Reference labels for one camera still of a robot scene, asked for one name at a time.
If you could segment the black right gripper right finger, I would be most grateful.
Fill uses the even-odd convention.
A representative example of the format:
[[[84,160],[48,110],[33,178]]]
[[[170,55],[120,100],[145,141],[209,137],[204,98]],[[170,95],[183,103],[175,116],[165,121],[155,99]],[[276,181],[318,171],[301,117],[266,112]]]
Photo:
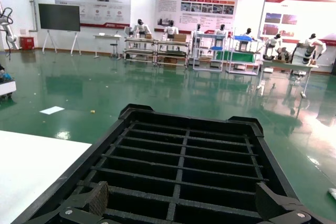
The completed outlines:
[[[256,184],[256,209],[264,223],[319,223],[299,200],[275,194],[264,183]]]

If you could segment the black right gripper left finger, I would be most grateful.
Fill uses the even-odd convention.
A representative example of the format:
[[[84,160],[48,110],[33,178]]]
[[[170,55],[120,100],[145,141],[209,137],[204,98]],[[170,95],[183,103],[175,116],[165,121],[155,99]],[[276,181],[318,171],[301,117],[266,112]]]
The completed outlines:
[[[71,195],[56,210],[31,223],[101,223],[109,198],[108,183],[99,182],[91,191]]]

